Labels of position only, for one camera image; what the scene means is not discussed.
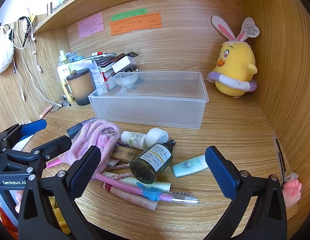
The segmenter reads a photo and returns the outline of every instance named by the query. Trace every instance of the clear plastic storage box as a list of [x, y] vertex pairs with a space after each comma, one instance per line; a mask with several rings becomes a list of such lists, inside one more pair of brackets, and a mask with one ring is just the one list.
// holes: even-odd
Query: clear plastic storage box
[[119, 72], [89, 95], [97, 118], [199, 129], [208, 95], [200, 72]]

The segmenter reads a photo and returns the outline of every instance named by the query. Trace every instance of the white fluffy bag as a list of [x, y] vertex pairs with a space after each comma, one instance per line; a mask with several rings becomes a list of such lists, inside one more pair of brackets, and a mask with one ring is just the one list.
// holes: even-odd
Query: white fluffy bag
[[6, 34], [4, 34], [4, 27], [1, 28], [0, 37], [0, 73], [4, 72], [13, 60], [14, 47], [9, 39], [9, 34], [12, 29], [9, 29]]

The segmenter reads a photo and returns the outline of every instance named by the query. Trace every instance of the pink inner ear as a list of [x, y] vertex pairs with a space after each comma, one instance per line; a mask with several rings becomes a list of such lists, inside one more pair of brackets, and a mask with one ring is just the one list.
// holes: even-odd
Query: pink inner ear
[[230, 41], [234, 41], [234, 37], [220, 24], [218, 24], [219, 29], [222, 31], [222, 33], [224, 33]]
[[244, 37], [244, 35], [246, 35], [246, 34], [245, 34], [245, 32], [243, 31], [243, 32], [241, 32], [241, 33], [238, 35], [238, 37], [237, 37], [236, 39], [237, 39], [238, 41], [240, 41], [240, 40]]

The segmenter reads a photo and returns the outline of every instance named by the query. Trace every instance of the small clear bowl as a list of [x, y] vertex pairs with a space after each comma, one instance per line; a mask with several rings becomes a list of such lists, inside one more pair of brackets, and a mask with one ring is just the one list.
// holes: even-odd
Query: small clear bowl
[[130, 88], [138, 80], [138, 72], [119, 72], [113, 78], [118, 86]]

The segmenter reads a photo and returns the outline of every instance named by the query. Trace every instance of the yellow chick plush toy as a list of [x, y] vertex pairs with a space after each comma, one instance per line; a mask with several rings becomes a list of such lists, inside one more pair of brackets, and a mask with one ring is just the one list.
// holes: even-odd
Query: yellow chick plush toy
[[248, 17], [244, 20], [237, 38], [221, 17], [215, 15], [211, 21], [229, 41], [223, 43], [216, 67], [208, 74], [207, 79], [228, 96], [240, 97], [245, 92], [254, 91], [257, 88], [256, 82], [252, 80], [253, 75], [257, 73], [255, 57], [251, 47], [244, 42], [248, 38], [244, 28], [247, 25], [255, 25], [253, 18]]

